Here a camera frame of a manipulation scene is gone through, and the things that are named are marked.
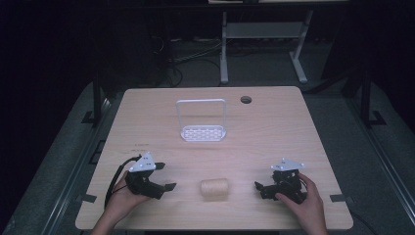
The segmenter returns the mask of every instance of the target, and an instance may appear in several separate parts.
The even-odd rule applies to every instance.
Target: person's arm
[[[302,229],[308,235],[328,235],[323,200],[318,193],[317,186],[307,176],[300,173],[299,177],[307,189],[307,197],[300,205],[280,193],[277,193],[275,197],[297,216]]]
[[[114,193],[111,195],[103,214],[92,229],[91,235],[111,234],[118,222],[128,216],[137,205],[150,199],[143,195],[134,195],[125,187],[126,173],[127,171],[115,185]]]

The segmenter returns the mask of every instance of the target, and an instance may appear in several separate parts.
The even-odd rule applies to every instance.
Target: metal bracket
[[[282,159],[282,161],[279,164],[274,164],[271,166],[271,169],[277,171],[287,171],[300,168],[305,168],[305,164],[297,163],[287,159]]]

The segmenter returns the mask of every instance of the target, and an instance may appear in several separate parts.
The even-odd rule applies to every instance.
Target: metal stand
[[[297,76],[301,83],[307,83],[307,78],[299,61],[302,45],[308,32],[313,11],[307,11],[303,22],[290,23],[228,23],[226,12],[222,21],[222,53],[220,55],[220,82],[228,83],[228,66],[226,61],[226,40],[228,38],[298,38],[299,45],[290,52]]]

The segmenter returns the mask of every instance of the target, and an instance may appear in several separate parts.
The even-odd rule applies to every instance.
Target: gray carpet
[[[175,46],[177,58],[192,54],[203,47],[200,44],[195,46],[182,42],[177,42]],[[231,55],[228,59],[230,81],[227,86],[294,85],[306,90],[319,84],[330,45],[307,44],[304,47],[300,59],[309,78],[307,84],[300,84],[296,79],[287,54],[292,46],[293,43],[274,45],[271,49],[254,49],[253,53],[243,56],[237,56],[237,53]],[[219,84],[218,55],[199,59],[202,60],[177,65],[183,74],[179,87]],[[172,71],[170,76],[173,80],[178,78],[178,74],[173,74]],[[386,177],[367,130],[360,123],[353,108],[358,97],[355,100],[343,98],[340,92],[342,86],[343,83],[339,82],[318,95],[304,95],[340,187],[347,198],[349,209],[356,214],[350,230],[331,231],[330,234],[372,234],[369,226],[377,234],[415,234],[414,224]],[[92,97],[92,86],[89,85],[74,104],[61,132],[11,218],[9,230],[4,234],[42,234],[42,231],[50,234],[89,234],[88,231],[75,228],[74,221],[81,197],[86,192],[95,169],[95,165],[90,163],[91,157],[99,155],[94,152],[97,146],[102,147],[103,142],[100,141],[107,138],[122,98],[122,91],[111,97],[111,104],[104,109],[104,118],[97,128],[92,128],[92,124],[81,123],[85,113],[93,109]],[[414,193],[414,134],[393,110],[385,94],[375,85],[371,104],[372,110],[379,111],[387,122],[387,125],[374,126],[372,131],[392,157],[392,162],[408,190]],[[72,184],[69,184],[69,179],[73,179]],[[57,209],[61,209],[61,213],[54,213],[56,202],[60,202]],[[116,231],[114,234],[143,232]],[[282,234],[304,233],[293,231]]]

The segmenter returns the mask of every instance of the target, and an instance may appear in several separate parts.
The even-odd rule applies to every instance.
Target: cable
[[[123,163],[122,165],[120,165],[118,167],[118,170],[116,171],[116,173],[114,175],[114,178],[113,178],[113,180],[110,183],[110,187],[108,187],[107,195],[105,197],[104,208],[107,207],[107,203],[110,200],[111,195],[113,194],[113,189],[114,189],[115,183],[118,180],[118,177],[121,174],[122,170],[124,169],[125,165],[127,165],[131,161],[137,162],[140,158],[141,158],[141,155],[139,157],[131,158],[131,159],[125,161],[125,163]]]

